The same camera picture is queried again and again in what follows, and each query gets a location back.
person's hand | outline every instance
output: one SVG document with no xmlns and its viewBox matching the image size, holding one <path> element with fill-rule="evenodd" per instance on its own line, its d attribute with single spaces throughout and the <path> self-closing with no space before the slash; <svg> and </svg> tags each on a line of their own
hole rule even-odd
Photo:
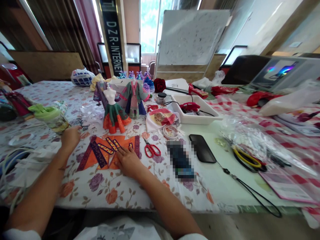
<svg viewBox="0 0 320 240">
<path fill-rule="evenodd" d="M 66 129 L 61 136 L 61 148 L 67 153 L 71 154 L 80 142 L 80 130 L 81 126 L 74 126 Z"/>
<path fill-rule="evenodd" d="M 119 162 L 115 162 L 116 166 L 128 177 L 138 180 L 148 169 L 141 163 L 137 154 L 132 147 L 129 150 L 126 148 L 119 148 L 117 151 Z"/>
</svg>

red scissors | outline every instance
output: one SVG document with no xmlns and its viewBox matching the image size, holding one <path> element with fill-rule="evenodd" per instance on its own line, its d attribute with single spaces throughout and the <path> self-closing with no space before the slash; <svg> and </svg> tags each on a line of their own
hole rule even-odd
<svg viewBox="0 0 320 240">
<path fill-rule="evenodd" d="M 160 156 L 160 155 L 161 155 L 161 152 L 160 152 L 159 148 L 157 148 L 156 145 L 153 145 L 153 144 L 148 143 L 148 141 L 147 141 L 145 138 L 143 138 L 143 139 L 144 139 L 144 141 L 145 141 L 146 144 L 147 144 L 147 145 L 144 147 L 144 151 L 146 152 L 147 157 L 152 158 L 153 156 Z M 149 151 L 151 152 L 151 156 L 148 155 L 147 149 L 149 149 Z"/>
</svg>

small jar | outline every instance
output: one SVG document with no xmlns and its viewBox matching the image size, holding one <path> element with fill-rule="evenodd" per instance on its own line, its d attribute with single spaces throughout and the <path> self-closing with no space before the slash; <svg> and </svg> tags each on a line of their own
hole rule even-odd
<svg viewBox="0 0 320 240">
<path fill-rule="evenodd" d="M 156 98 L 156 103 L 158 104 L 164 104 L 166 102 L 167 94 L 165 93 L 158 93 L 158 96 Z"/>
</svg>

white plastic tray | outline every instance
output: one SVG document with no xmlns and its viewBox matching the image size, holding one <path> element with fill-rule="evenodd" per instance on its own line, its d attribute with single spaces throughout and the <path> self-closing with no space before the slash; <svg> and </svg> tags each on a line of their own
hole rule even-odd
<svg viewBox="0 0 320 240">
<path fill-rule="evenodd" d="M 178 112 L 181 116 L 181 123 L 186 124 L 198 124 L 198 125 L 209 125 L 214 120 L 222 120 L 222 116 L 219 115 L 212 107 L 210 107 L 201 97 L 193 95 L 193 102 L 200 106 L 200 110 L 214 115 L 212 116 L 196 116 L 184 114 L 180 108 L 180 104 L 192 102 L 190 95 L 171 95 L 172 101 L 178 102 L 172 103 L 172 108 L 175 112 Z"/>
</svg>

white mannequin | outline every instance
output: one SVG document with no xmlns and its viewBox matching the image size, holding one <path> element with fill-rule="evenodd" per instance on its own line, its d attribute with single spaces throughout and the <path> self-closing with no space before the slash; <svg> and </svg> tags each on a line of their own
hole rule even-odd
<svg viewBox="0 0 320 240">
<path fill-rule="evenodd" d="M 116 90 L 113 90 L 108 86 L 107 90 L 103 91 L 103 94 L 106 96 L 106 99 L 108 100 L 109 105 L 116 104 L 116 101 L 114 100 L 116 98 L 116 94 L 117 94 Z"/>
</svg>

